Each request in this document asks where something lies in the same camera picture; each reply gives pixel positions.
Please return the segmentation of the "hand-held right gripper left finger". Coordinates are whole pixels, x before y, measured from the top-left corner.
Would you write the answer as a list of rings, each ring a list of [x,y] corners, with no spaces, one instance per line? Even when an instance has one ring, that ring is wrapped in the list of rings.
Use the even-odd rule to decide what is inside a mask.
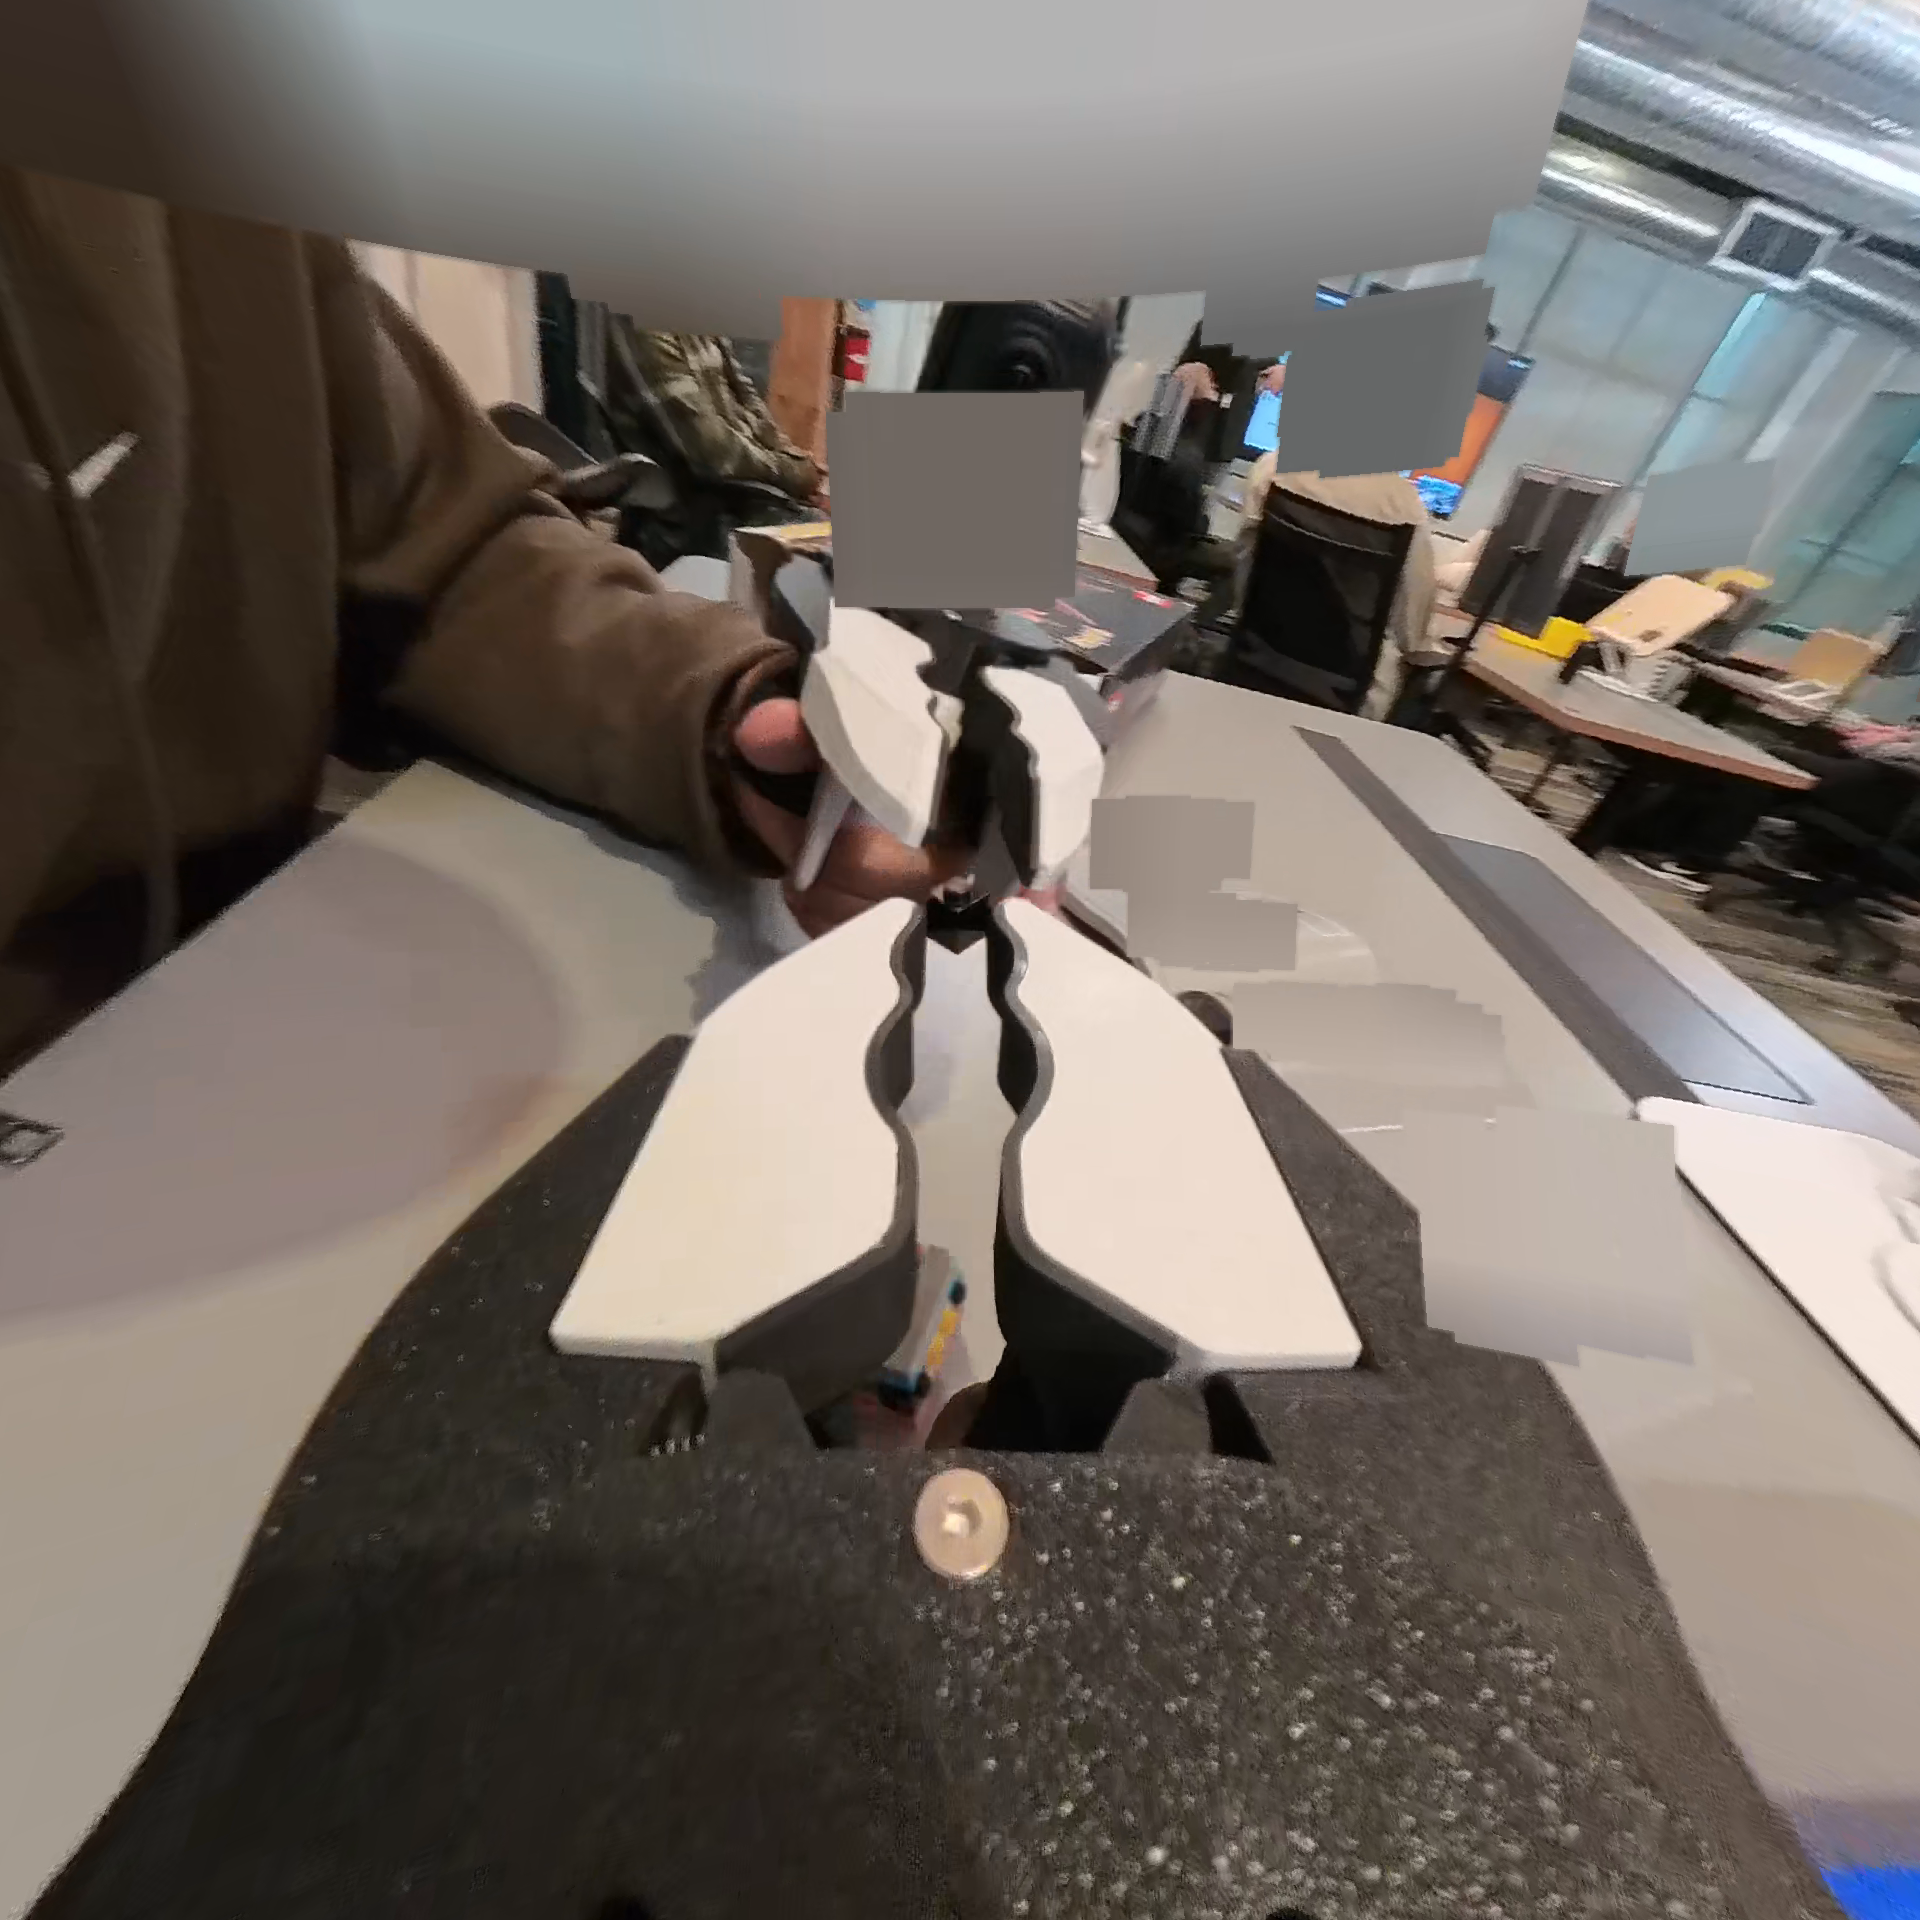
[[[691,1038],[548,1337],[705,1378],[871,1378],[919,1287],[923,913],[877,902]]]

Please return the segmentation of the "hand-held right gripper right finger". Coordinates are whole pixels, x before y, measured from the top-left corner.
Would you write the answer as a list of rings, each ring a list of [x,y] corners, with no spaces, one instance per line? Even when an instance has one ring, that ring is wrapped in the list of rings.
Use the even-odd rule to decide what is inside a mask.
[[[1360,1332],[1237,1055],[1028,901],[995,914],[996,1313],[1024,1358],[1123,1375],[1350,1371]]]

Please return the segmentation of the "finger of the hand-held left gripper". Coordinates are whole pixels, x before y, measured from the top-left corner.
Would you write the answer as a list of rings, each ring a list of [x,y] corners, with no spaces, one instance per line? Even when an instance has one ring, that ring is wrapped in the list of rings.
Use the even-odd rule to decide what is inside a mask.
[[[1051,890],[1092,829],[1107,775],[1107,709],[1070,665],[1004,662],[977,675],[991,817],[1022,890]]]
[[[791,875],[809,890],[849,811],[919,849],[936,822],[957,703],[923,682],[932,650],[877,612],[828,612],[800,714],[820,756]]]

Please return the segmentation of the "colourful toy brick model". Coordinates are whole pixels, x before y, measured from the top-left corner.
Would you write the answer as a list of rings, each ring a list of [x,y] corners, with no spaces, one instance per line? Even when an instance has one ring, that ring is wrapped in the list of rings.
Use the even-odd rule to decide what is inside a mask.
[[[872,1383],[877,1404],[899,1418],[917,1418],[939,1386],[968,1299],[964,1273],[947,1247],[920,1241],[917,1255],[905,1332]]]

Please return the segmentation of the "person's left forearm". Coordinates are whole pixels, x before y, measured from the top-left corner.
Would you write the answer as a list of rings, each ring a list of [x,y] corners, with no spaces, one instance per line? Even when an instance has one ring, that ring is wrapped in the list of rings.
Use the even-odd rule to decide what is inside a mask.
[[[736,731],[776,717],[796,651],[563,508],[345,242],[311,235],[304,263],[343,601],[393,636],[375,700],[647,849],[775,878],[797,822],[755,826]]]

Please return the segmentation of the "background office desk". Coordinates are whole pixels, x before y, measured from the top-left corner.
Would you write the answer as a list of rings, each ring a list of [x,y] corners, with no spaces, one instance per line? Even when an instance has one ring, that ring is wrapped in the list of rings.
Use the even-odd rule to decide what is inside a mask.
[[[1587,667],[1571,675],[1565,662],[1502,639],[1493,628],[1469,626],[1461,639],[1440,639],[1423,662],[1437,665],[1445,682],[1475,682],[1545,723],[1560,748],[1596,740],[1623,756],[1617,778],[1571,834],[1573,849],[1587,857],[1598,857],[1617,838],[1657,778],[1673,766],[1780,794],[1805,794],[1816,781],[1692,711],[1616,687]]]

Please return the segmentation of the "person's left hand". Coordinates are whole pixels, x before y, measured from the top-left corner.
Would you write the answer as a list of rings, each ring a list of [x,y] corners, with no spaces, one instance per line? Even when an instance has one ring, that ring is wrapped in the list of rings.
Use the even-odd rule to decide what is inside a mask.
[[[747,779],[815,778],[822,771],[800,701],[756,700],[736,725],[734,749],[739,819],[759,852],[780,870],[783,908],[809,940],[856,919],[885,899],[926,901],[941,879],[944,865],[931,849],[909,849],[887,829],[845,817],[811,885],[800,886],[807,820]]]

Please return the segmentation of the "dark printed cardboard box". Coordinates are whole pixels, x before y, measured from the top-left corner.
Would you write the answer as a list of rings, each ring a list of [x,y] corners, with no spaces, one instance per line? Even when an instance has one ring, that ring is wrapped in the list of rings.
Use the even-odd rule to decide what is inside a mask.
[[[1192,633],[1192,604],[1086,571],[1043,612],[1056,639],[1112,715],[1148,703]]]

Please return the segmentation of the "black office chair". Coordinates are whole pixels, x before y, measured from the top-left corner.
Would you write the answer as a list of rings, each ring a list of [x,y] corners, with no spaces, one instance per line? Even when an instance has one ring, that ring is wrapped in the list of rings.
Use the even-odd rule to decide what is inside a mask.
[[[1217,677],[1333,714],[1379,715],[1400,684],[1383,667],[1412,529],[1296,497],[1264,508],[1254,562]]]

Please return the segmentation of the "dark computer monitor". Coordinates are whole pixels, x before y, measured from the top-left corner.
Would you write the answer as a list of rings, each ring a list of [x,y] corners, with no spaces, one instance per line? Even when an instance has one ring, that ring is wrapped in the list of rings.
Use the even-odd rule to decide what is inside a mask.
[[[1457,595],[1461,611],[1478,625],[1537,636],[1617,492],[1621,483],[1576,470],[1516,469]]]

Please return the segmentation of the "white flat board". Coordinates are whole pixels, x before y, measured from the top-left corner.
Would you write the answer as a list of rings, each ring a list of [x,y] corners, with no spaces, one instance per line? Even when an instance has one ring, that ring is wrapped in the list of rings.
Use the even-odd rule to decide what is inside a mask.
[[[1917,1159],[1804,1122],[1645,1098],[1673,1164],[1889,1418],[1917,1435]]]

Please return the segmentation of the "person's brown hoodie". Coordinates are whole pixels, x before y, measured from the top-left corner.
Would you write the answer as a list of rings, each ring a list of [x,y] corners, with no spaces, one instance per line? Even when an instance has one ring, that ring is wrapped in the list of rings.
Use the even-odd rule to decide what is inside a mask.
[[[4,1063],[297,837],[345,607],[539,503],[345,239],[4,164]]]

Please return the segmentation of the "blue plastic bin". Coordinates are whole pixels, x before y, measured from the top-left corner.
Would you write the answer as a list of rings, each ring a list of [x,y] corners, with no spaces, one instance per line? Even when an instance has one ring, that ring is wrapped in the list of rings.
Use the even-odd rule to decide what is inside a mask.
[[[1793,1828],[1846,1916],[1917,1916],[1916,1806],[1801,1807]]]

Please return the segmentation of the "silver ceiling duct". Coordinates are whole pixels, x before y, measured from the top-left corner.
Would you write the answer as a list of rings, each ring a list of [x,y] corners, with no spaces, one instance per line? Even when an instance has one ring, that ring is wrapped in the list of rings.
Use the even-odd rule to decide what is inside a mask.
[[[1559,117],[1917,265],[1916,3],[1592,3]]]

